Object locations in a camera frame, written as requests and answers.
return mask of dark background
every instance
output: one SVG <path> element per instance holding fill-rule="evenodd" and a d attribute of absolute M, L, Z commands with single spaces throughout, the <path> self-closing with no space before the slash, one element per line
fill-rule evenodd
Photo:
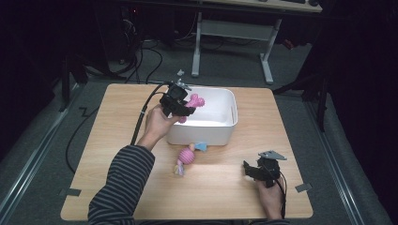
<path fill-rule="evenodd" d="M 397 223 L 393 211 L 398 201 L 394 181 L 398 172 L 394 154 L 398 127 L 397 2 L 321 4 L 324 15 L 347 21 L 328 22 L 320 29 L 316 22 L 286 19 L 277 43 L 288 39 L 294 45 L 314 44 L 298 80 L 314 74 L 322 80 L 329 74 L 327 88 L 346 137 L 391 220 Z M 62 76 L 66 55 L 79 54 L 102 71 L 109 69 L 109 60 L 132 60 L 127 48 L 120 47 L 126 40 L 117 15 L 119 7 L 96 7 L 97 11 L 88 1 L 1 3 L 1 158 L 54 97 L 52 88 Z M 145 7 L 140 7 L 139 13 L 134 15 L 137 28 L 169 45 L 178 38 L 174 30 L 180 34 L 189 31 L 193 17 L 192 12 Z M 319 89 L 319 80 L 297 88 Z"/>

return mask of wooden table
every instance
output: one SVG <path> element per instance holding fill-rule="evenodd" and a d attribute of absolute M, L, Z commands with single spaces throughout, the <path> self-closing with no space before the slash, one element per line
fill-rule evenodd
<path fill-rule="evenodd" d="M 104 186 L 115 154 L 130 143 L 139 112 L 155 87 L 108 86 L 70 186 L 82 192 L 79 197 L 67 196 L 61 212 L 64 220 L 87 220 L 91 199 Z M 195 152 L 195 161 L 185 167 L 186 175 L 181 177 L 173 174 L 173 168 L 185 146 L 160 140 L 152 151 L 156 162 L 135 211 L 136 219 L 264 218 L 255 183 L 244 175 L 242 162 L 256 166 L 257 154 L 267 150 L 287 157 L 279 162 L 288 187 L 286 218 L 313 214 L 307 193 L 295 189 L 303 182 L 272 92 L 266 88 L 227 89 L 236 97 L 238 113 L 230 142 Z M 158 104 L 160 97 L 154 96 L 148 109 Z"/>

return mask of gray carpet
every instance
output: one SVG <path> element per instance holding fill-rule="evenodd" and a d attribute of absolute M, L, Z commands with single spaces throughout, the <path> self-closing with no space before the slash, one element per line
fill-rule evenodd
<path fill-rule="evenodd" d="M 288 51 L 284 46 L 275 46 L 269 58 L 275 83 L 270 86 L 265 83 L 257 54 L 259 46 L 262 44 L 264 43 L 256 42 L 245 47 L 224 44 L 217 51 L 210 50 L 210 47 L 217 47 L 217 43 L 205 45 L 202 51 L 199 78 L 192 78 L 190 75 L 192 46 L 177 45 L 170 48 L 160 44 L 153 50 L 161 53 L 162 63 L 149 80 L 176 81 L 179 78 L 176 73 L 182 69 L 186 73 L 182 77 L 184 83 L 275 89 L 296 79 L 299 68 L 311 49 L 311 46 L 303 46 Z M 145 45 L 150 47 L 154 43 L 148 42 Z M 156 52 L 150 50 L 144 50 L 143 54 L 143 64 L 139 68 L 139 76 L 142 81 L 161 59 Z M 111 66 L 114 69 L 122 67 L 112 63 Z M 134 75 L 130 81 L 135 83 L 135 79 Z M 68 144 L 70 143 L 70 165 L 75 169 L 94 123 L 95 114 L 84 122 L 74 138 L 71 139 L 76 128 L 85 120 L 85 117 L 82 116 L 84 110 L 80 108 L 85 107 L 86 114 L 93 112 L 100 105 L 108 83 L 121 83 L 121 81 L 91 76 L 89 83 L 82 88 L 82 92 L 69 106 L 68 114 L 49 146 L 47 157 L 43 160 L 37 174 L 21 198 L 9 224 L 85 224 L 85 222 L 63 221 L 60 218 L 59 214 L 65 197 L 59 196 L 58 193 L 62 188 L 68 188 L 73 178 L 73 173 L 68 168 L 65 159 Z M 56 99 L 32 122 L 7 158 L 0 164 L 2 187 L 0 197 L 2 199 L 7 196 L 23 165 L 59 114 L 58 109 L 62 104 L 59 86 L 54 91 L 57 94 Z M 297 92 L 288 92 L 276 96 L 303 181 L 313 186 L 308 194 L 314 215 L 308 219 L 293 219 L 292 223 L 352 224 L 329 170 L 313 118 L 308 113 L 306 103 L 301 101 L 298 94 Z M 390 224 L 390 219 L 378 203 L 371 185 L 352 154 L 330 98 L 328 105 L 325 117 L 326 135 L 344 176 L 346 176 L 347 183 L 353 190 L 353 197 L 358 203 L 365 224 Z M 240 224 L 246 224 L 246 221 L 241 221 Z"/>

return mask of desk leg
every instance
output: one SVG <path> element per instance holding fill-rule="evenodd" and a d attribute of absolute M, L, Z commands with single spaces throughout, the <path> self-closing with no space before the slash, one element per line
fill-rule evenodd
<path fill-rule="evenodd" d="M 266 48 L 266 52 L 260 54 L 261 64 L 263 66 L 264 76 L 266 77 L 267 84 L 273 84 L 272 74 L 271 74 L 271 71 L 269 69 L 269 64 L 268 64 L 268 58 L 269 58 L 269 54 L 271 53 L 272 46 L 275 42 L 275 38 L 278 35 L 278 31 L 279 31 L 279 27 L 281 26 L 281 22 L 282 22 L 282 19 L 279 19 L 275 23 L 275 25 L 271 31 L 269 40 L 268 40 L 268 46 Z"/>
<path fill-rule="evenodd" d="M 193 53 L 193 63 L 192 63 L 192 76 L 199 76 L 200 67 L 200 37 L 202 33 L 202 12 L 198 12 L 198 22 L 196 25 L 196 45 L 195 52 Z"/>

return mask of white desk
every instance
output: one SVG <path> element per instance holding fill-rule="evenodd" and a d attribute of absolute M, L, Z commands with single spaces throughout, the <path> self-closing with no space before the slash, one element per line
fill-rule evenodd
<path fill-rule="evenodd" d="M 305 4 L 291 3 L 280 0 L 267 0 L 267 2 L 260 2 L 258 0 L 201 0 L 203 2 L 233 4 L 245 7 L 256 8 L 273 8 L 280 10 L 295 10 L 303 12 L 321 12 L 320 6 L 312 7 L 306 2 Z M 256 40 L 267 40 L 268 45 L 264 53 L 260 53 L 260 62 L 263 67 L 264 76 L 268 84 L 273 84 L 272 74 L 269 69 L 268 58 L 278 35 L 282 19 L 278 19 L 273 26 L 256 25 L 240 22 L 222 22 L 213 20 L 203 20 L 202 13 L 198 13 L 197 28 L 196 28 L 196 44 L 193 54 L 192 73 L 193 77 L 199 76 L 200 68 L 200 41 L 202 35 L 221 36 L 230 38 L 247 38 Z"/>

